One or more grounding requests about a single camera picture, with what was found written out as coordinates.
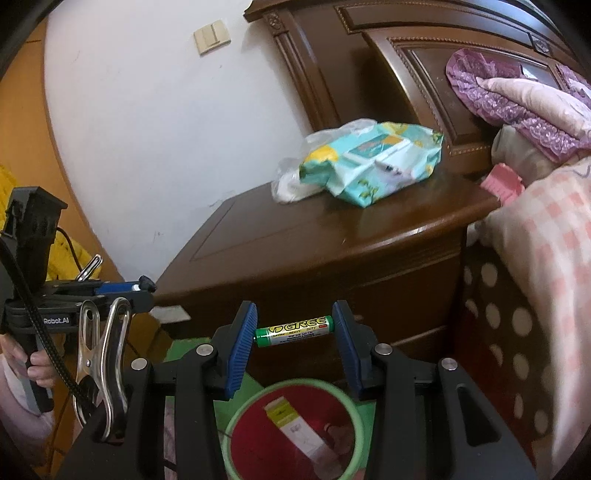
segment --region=purple lace pillow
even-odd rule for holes
[[[572,75],[577,81],[589,85],[568,67],[564,69],[561,69],[563,76]],[[474,115],[498,127],[504,124],[513,126],[551,161],[563,164],[575,155],[582,158],[591,150],[591,139],[578,140],[571,137],[527,108],[498,93],[485,90],[476,83],[476,77],[527,78],[518,63],[492,59],[480,52],[463,48],[455,52],[447,62],[446,74],[453,91]],[[575,93],[576,98],[591,108],[591,99],[587,98],[585,101],[581,98],[584,92]]]

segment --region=metal screw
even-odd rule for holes
[[[374,350],[376,353],[379,353],[380,355],[389,355],[392,353],[392,346],[388,345],[387,343],[378,343],[374,347]]]
[[[450,372],[457,368],[457,362],[453,358],[444,358],[441,360],[441,366]]]
[[[209,343],[203,343],[197,347],[197,354],[201,356],[208,356],[213,353],[213,346]]]
[[[131,368],[134,370],[143,370],[148,365],[148,361],[145,358],[136,358],[131,362]]]

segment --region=white plastic bag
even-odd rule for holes
[[[300,158],[284,158],[277,166],[275,180],[271,182],[271,194],[277,203],[297,202],[321,192],[322,187],[300,182],[301,162],[317,148],[344,135],[363,133],[376,125],[376,120],[360,118],[344,124],[340,128],[320,130],[308,135],[302,143]]]

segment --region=metal clip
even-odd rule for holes
[[[130,320],[129,301],[118,297],[109,309],[105,331],[100,335],[100,314],[94,302],[85,300],[80,308],[76,382],[95,404],[102,400],[105,405],[103,442],[119,437],[125,429],[127,398],[121,369]],[[75,398],[73,401],[76,417],[84,426],[89,412],[83,411]]]
[[[88,265],[85,266],[80,273],[76,276],[74,280],[76,281],[85,281],[90,278],[90,276],[95,272],[97,268],[99,268],[103,264],[103,257],[99,254],[96,254],[92,257],[92,260],[88,262]]]

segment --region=wooden nightstand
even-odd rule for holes
[[[330,314],[347,300],[381,342],[437,359],[462,268],[466,226],[498,202],[438,168],[428,180],[367,209],[322,193],[278,205],[268,184],[225,201],[158,281],[157,304],[182,305],[190,322],[172,338],[210,336],[242,300],[259,326]],[[248,371],[264,385],[342,376],[332,336],[253,349]]]

